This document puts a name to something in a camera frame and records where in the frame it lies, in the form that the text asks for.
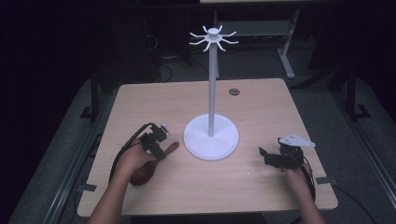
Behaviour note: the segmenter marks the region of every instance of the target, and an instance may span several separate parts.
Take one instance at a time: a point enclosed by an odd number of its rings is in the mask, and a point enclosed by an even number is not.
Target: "dark background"
[[[0,2],[1,223],[8,221],[73,97],[92,71],[104,90],[126,82],[153,81],[156,71],[151,65],[158,63],[158,55],[147,51],[150,43],[144,28],[188,60],[188,31],[195,23],[210,22],[205,13],[201,18],[158,13],[143,27],[139,22],[143,14],[113,15],[110,20],[81,15],[75,8],[73,1]],[[331,8],[324,15],[302,11],[296,30],[297,37],[318,39],[312,68],[348,61],[393,119],[395,9],[390,1],[360,1]],[[182,34],[177,39],[167,29]]]

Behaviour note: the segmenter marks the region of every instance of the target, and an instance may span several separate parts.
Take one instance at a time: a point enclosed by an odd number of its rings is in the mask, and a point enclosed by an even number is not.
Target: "wooden table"
[[[232,96],[229,89],[240,94]],[[203,161],[185,148],[183,132],[195,117],[208,111],[208,82],[134,84],[120,88],[88,184],[78,207],[83,217],[105,192],[112,162],[124,143],[143,124],[166,123],[180,147],[160,162],[154,177],[142,187],[129,186],[124,215],[172,215],[297,209],[284,175],[264,163],[259,147],[279,153],[278,137],[297,133],[309,139],[303,121],[282,79],[217,82],[216,113],[232,120],[239,132],[237,149],[221,161]],[[303,147],[314,177],[326,176],[312,147]],[[337,199],[330,184],[316,185],[319,209],[333,209]]]

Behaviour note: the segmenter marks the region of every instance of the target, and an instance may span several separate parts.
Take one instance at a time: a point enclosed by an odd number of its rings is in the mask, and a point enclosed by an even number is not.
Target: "white metal leg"
[[[294,75],[293,70],[291,68],[291,65],[289,63],[287,53],[288,53],[288,49],[289,49],[289,45],[290,45],[291,39],[293,37],[294,29],[296,27],[299,14],[300,14],[300,9],[299,8],[295,9],[294,10],[294,14],[293,14],[293,18],[291,19],[291,22],[290,22],[290,25],[289,25],[289,28],[288,28],[288,32],[287,32],[287,35],[286,35],[285,45],[283,46],[282,49],[278,49],[277,50],[277,53],[279,54],[280,61],[282,62],[283,68],[285,69],[286,76],[289,79],[294,79],[295,75]]]

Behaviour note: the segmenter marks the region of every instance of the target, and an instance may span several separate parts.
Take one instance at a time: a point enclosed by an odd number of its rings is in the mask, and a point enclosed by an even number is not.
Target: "brown utensil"
[[[171,152],[175,151],[179,146],[179,142],[174,142],[170,145],[163,153],[165,155],[169,155]],[[133,186],[142,186],[150,181],[150,179],[154,176],[155,169],[157,168],[159,159],[155,161],[148,161],[142,167],[134,172],[129,181]]]

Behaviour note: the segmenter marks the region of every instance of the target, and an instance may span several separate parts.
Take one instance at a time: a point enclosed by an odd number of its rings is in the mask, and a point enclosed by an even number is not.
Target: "white plastic part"
[[[239,141],[239,133],[232,121],[215,115],[215,134],[210,137],[208,115],[192,119],[184,130],[184,144],[194,156],[209,161],[221,160],[232,154]]]
[[[299,135],[292,133],[284,138],[279,139],[280,143],[286,144],[291,147],[315,147],[315,143],[308,141]]]

